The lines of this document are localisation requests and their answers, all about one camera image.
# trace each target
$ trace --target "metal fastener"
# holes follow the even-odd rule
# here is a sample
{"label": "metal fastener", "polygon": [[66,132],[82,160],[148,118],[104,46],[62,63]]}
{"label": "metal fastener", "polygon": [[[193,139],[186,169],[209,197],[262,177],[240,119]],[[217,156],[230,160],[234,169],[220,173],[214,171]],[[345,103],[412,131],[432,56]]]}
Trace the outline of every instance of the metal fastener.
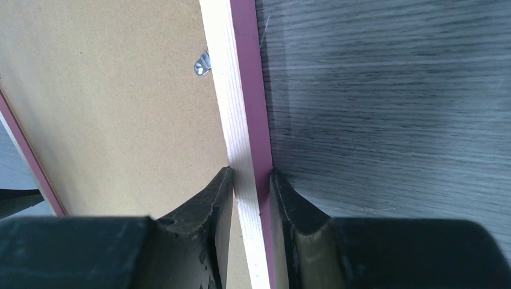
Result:
{"label": "metal fastener", "polygon": [[211,69],[208,50],[204,51],[204,53],[201,55],[201,58],[197,60],[193,68],[198,76],[205,75]]}

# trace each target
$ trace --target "purple strip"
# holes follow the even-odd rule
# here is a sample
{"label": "purple strip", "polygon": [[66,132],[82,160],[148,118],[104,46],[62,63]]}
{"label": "purple strip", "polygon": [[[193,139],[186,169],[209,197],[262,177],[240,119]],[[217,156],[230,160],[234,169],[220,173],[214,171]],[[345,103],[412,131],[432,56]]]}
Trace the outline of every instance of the purple strip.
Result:
{"label": "purple strip", "polygon": [[240,77],[245,101],[246,122],[255,186],[265,241],[266,261],[271,288],[275,288],[275,266],[270,220],[269,176],[273,168],[265,87],[257,31],[256,4],[254,0],[231,0],[234,36]]}
{"label": "purple strip", "polygon": [[28,144],[27,139],[25,138],[25,135],[23,135],[23,132],[20,129],[20,126],[18,122],[16,121],[16,118],[14,117],[13,112],[11,111],[11,108],[9,107],[9,104],[7,103],[7,100],[5,99],[5,96],[3,92],[0,90],[0,112],[4,116],[5,121],[7,122],[7,126],[13,133],[14,138],[16,139],[18,146],[21,148],[21,151],[25,158],[28,161],[28,165],[30,166],[30,169],[34,173],[34,175],[37,178],[37,181],[39,182],[39,185],[41,186],[41,189],[43,190],[46,199],[48,200],[50,206],[55,211],[57,216],[65,216],[66,213],[63,209],[63,207],[60,205],[60,202],[57,199],[57,196],[53,192],[53,189],[51,188],[48,179],[46,178],[46,175],[44,174],[43,170],[41,169],[41,166],[39,162],[36,159],[36,156],[34,155],[34,152],[32,151],[32,148]]}

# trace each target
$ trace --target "metal clip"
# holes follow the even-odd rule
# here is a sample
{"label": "metal clip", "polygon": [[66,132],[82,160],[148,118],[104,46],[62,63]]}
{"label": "metal clip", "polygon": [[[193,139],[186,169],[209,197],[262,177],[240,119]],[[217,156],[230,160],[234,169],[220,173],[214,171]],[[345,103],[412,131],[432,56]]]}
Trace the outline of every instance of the metal clip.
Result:
{"label": "metal clip", "polygon": [[193,68],[195,69],[195,73],[197,73],[198,76],[204,76],[211,69],[208,50],[204,51],[204,53],[201,55],[201,58],[197,60]]}

